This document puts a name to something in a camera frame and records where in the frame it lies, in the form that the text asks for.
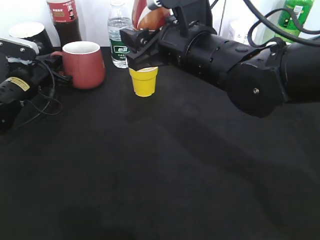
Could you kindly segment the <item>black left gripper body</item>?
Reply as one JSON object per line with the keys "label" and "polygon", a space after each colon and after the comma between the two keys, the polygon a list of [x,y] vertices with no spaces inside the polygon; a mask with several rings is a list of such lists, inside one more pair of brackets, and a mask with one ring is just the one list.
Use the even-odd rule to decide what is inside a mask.
{"label": "black left gripper body", "polygon": [[31,88],[71,87],[73,77],[64,73],[63,59],[60,55],[42,55],[37,56],[32,62],[29,85]]}

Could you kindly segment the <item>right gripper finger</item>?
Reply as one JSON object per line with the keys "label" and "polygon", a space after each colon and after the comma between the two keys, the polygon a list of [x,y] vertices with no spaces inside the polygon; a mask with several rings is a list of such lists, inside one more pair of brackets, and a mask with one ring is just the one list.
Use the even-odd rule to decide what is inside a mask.
{"label": "right gripper finger", "polygon": [[148,48],[126,55],[128,67],[137,71],[145,68],[166,66],[170,63],[173,51],[167,48]]}
{"label": "right gripper finger", "polygon": [[137,53],[146,46],[160,32],[160,28],[155,31],[150,31],[148,28],[142,30],[134,30],[123,28],[120,32],[121,41],[133,53]]}

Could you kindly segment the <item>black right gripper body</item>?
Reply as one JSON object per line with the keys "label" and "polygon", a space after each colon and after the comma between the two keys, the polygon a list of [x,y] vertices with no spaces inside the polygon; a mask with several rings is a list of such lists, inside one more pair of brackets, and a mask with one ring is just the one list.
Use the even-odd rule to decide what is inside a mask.
{"label": "black right gripper body", "polygon": [[159,65],[174,66],[202,80],[218,80],[225,77],[225,64],[218,56],[224,44],[225,38],[213,28],[195,23],[183,37],[178,26],[167,24],[157,40]]}

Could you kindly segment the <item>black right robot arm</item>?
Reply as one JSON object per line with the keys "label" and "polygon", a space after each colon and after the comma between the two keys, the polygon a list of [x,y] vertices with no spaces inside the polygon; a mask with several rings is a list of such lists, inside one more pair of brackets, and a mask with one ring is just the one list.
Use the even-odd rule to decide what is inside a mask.
{"label": "black right robot arm", "polygon": [[300,43],[254,48],[193,22],[183,36],[173,23],[150,32],[122,29],[130,68],[172,65],[225,91],[242,112],[264,118],[285,103],[320,100],[320,49]]}

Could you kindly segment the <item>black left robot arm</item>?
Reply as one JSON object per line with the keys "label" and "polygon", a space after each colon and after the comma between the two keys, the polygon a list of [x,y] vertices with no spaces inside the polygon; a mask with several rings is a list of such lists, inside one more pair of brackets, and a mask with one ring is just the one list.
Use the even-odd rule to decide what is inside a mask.
{"label": "black left robot arm", "polygon": [[25,105],[37,111],[23,127],[41,115],[55,116],[62,111],[62,104],[55,98],[58,85],[71,87],[73,77],[63,73],[62,57],[36,56],[31,60],[7,57],[8,74],[0,83],[0,132],[7,132]]}

